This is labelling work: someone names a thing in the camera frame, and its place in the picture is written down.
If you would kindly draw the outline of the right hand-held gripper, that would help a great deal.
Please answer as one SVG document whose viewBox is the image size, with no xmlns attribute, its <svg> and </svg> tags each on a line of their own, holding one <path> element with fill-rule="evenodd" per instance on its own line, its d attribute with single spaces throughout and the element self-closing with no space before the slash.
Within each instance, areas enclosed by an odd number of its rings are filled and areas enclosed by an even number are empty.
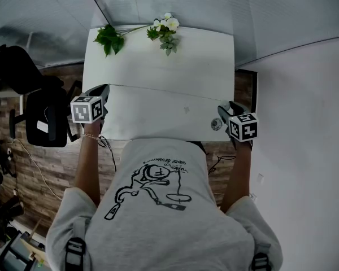
<svg viewBox="0 0 339 271">
<path fill-rule="evenodd" d="M 252 143 L 258 137 L 258 118 L 243 104 L 228 101 L 218 106 L 218 114 L 226 124 L 225 132 L 231 139 Z"/>
</svg>

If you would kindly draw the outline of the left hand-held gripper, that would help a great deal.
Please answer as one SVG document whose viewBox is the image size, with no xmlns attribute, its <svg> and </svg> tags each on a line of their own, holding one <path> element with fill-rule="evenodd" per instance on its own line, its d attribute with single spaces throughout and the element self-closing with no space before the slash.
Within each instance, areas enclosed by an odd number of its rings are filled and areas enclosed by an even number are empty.
<svg viewBox="0 0 339 271">
<path fill-rule="evenodd" d="M 72 121 L 84 125 L 104 119 L 109 93 L 110 85 L 102 84 L 75 96 L 70 102 Z"/>
</svg>

